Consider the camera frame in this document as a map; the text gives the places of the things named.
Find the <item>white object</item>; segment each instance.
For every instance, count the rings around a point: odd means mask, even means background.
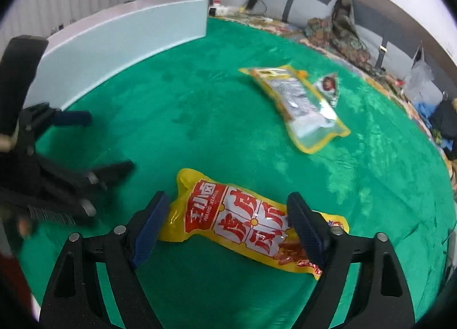
[[[228,15],[233,15],[238,11],[238,8],[236,7],[229,7],[229,6],[222,6],[221,4],[214,4],[213,6],[210,7],[216,9],[216,15],[217,17],[221,16],[228,16]]]
[[[404,79],[404,94],[413,104],[425,102],[438,105],[443,99],[443,94],[433,84],[433,79],[435,77],[430,66],[422,60],[416,62]]]
[[[40,320],[41,307],[34,295],[31,297],[31,310],[36,321]]]
[[[129,66],[204,37],[206,22],[202,0],[140,0],[79,20],[49,37],[25,105],[66,109]]]

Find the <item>green tablecloth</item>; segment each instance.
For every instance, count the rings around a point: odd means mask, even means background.
[[[350,136],[316,154],[301,153],[271,101],[238,72],[287,63],[307,70],[312,82],[338,72],[335,110]],[[72,109],[90,110],[93,125],[51,129],[39,151],[72,168],[125,158],[138,168],[98,206],[94,228],[42,223],[24,243],[21,265],[38,302],[71,232],[106,233],[144,208],[156,190],[174,198],[175,176],[184,167],[275,201],[300,191],[312,209],[345,216],[354,235],[385,232],[416,317],[434,300],[445,263],[442,243],[455,222],[442,158],[400,108],[317,52],[210,19],[206,38],[128,68]],[[111,320],[122,326],[106,269],[99,271]],[[137,272],[165,329],[289,328],[315,286],[309,274],[267,267],[200,236],[159,242]],[[350,271],[333,324],[344,320],[356,272]]]

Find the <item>yellow snack bag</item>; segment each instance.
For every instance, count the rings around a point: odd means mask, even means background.
[[[177,175],[178,198],[160,233],[160,240],[181,242],[203,235],[241,255],[289,272],[322,271],[306,257],[286,206],[232,184],[221,184],[193,169]],[[349,232],[342,216],[321,213],[330,226]]]
[[[307,80],[308,73],[290,65],[279,68],[242,68],[275,102],[289,137],[304,153],[313,154],[334,137],[350,131],[322,93]]]

